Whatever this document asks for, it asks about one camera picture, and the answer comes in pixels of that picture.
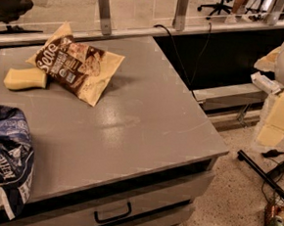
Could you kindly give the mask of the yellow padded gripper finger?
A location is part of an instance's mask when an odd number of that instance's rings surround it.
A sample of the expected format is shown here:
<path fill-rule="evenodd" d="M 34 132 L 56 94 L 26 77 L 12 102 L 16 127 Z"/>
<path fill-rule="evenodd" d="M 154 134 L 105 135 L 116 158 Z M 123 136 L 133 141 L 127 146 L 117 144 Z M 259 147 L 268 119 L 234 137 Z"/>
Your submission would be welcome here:
<path fill-rule="evenodd" d="M 260 71 L 275 72 L 274 66 L 277 60 L 277 56 L 280 53 L 280 50 L 280 47 L 273 49 L 268 54 L 258 59 L 255 62 L 254 67 Z"/>
<path fill-rule="evenodd" d="M 284 139 L 284 92 L 268 95 L 260 112 L 253 136 L 253 149 L 257 152 L 275 148 Z"/>

